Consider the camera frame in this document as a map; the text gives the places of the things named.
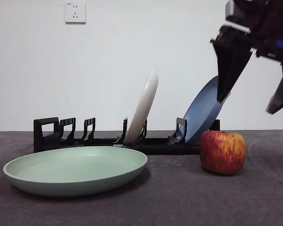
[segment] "blue plate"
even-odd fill
[[[217,101],[218,76],[210,80],[191,103],[184,115],[187,120],[186,144],[193,144],[200,140],[203,132],[207,131],[217,118],[223,103]],[[183,134],[180,126],[177,138]]]

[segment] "electrical outlet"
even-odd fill
[[[65,4],[66,23],[86,23],[86,4],[69,2]]]

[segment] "light green plate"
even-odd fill
[[[79,196],[121,186],[140,174],[148,158],[118,147],[74,147],[29,154],[3,171],[18,188],[45,196]]]

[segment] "red apple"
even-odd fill
[[[238,133],[206,131],[200,139],[200,160],[202,165],[220,174],[234,174],[244,164],[246,146]]]

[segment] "black dish rack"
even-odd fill
[[[95,138],[95,118],[86,119],[84,121],[84,132],[80,138],[75,138],[75,118],[62,119],[58,117],[36,119],[33,121],[33,151],[34,153],[67,148],[67,147],[82,147],[82,146],[116,146],[130,148],[140,151],[144,154],[165,154],[165,155],[191,155],[199,154],[199,145],[186,145],[184,143],[187,133],[187,120],[182,118],[176,119],[176,130],[172,136],[163,138],[148,138],[147,135],[147,120],[142,128],[142,131],[134,145],[124,145],[123,141],[126,136],[128,120],[123,120],[123,132],[115,139],[112,138]],[[53,124],[53,133],[43,135],[42,125]],[[64,135],[64,127],[72,125],[71,132]],[[177,138],[179,126],[183,126],[183,135]],[[220,130],[220,120],[215,120],[209,130]]]

